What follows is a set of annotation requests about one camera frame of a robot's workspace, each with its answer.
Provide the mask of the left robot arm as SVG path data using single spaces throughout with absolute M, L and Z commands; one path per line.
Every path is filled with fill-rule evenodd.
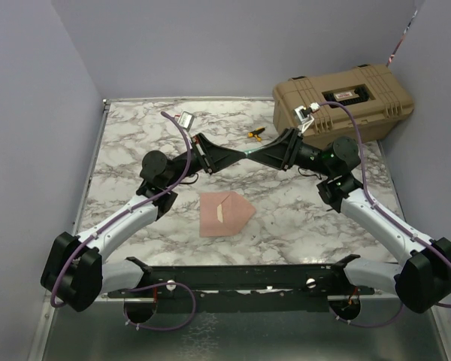
M 142 160 L 141 185 L 118 211 L 77 235 L 63 232 L 53 241 L 41 286 L 50 291 L 54 308 L 65 305 L 81 312 L 100 295 L 128 290 L 146 295 L 151 286 L 147 265 L 129 257 L 107 262 L 109 256 L 140 229 L 155 223 L 174 204 L 177 187 L 198 171 L 213 174 L 246 158 L 246 153 L 217 146 L 202 134 L 186 143 L 186 152 L 169 159 L 159 150 Z

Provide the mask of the pink envelope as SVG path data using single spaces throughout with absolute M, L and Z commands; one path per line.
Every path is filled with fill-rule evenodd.
M 256 209 L 234 192 L 201 193 L 199 235 L 202 238 L 237 235 Z

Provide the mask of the cream paper letter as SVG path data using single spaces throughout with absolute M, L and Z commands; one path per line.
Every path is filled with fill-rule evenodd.
M 219 204 L 219 205 L 217 206 L 217 209 L 216 209 L 216 215 L 217 215 L 218 221 L 222 223 L 222 222 L 223 222 L 223 210 L 222 210 L 222 204 Z

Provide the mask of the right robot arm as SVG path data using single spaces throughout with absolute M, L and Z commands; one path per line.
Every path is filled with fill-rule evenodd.
M 296 165 L 320 173 L 322 201 L 358 223 L 395 258 L 394 263 L 351 256 L 330 276 L 331 288 L 347 294 L 365 286 L 395 294 L 418 314 L 451 294 L 451 241 L 434 240 L 384 208 L 353 176 L 361 149 L 343 136 L 320 150 L 305 144 L 297 129 L 287 129 L 272 143 L 247 153 L 247 158 L 279 170 Z

